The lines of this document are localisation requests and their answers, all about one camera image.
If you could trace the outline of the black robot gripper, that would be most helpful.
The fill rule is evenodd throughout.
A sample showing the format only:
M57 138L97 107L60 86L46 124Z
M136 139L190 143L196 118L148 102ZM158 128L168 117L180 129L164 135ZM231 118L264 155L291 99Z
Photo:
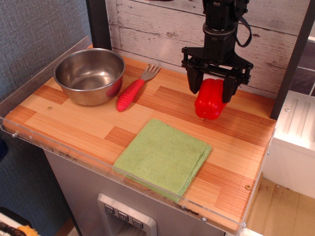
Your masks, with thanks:
M203 47L183 47L182 67L187 70L189 89L193 94L200 90L204 73L225 77L223 82L223 103L230 102L240 84L247 85L253 64L235 52L239 44L236 29L205 29Z

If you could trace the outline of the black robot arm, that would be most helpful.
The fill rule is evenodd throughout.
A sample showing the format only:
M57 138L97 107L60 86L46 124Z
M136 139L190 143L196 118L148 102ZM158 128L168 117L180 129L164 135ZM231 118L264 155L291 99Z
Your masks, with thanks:
M253 64L235 52L235 46L247 47L252 36L244 44L237 38L239 23L248 30L250 25L243 15L247 13L247 0L203 1L204 46L183 47L182 67L187 71L189 89L196 94L201 87L204 74L223 78L223 103L230 102L238 86L248 84Z

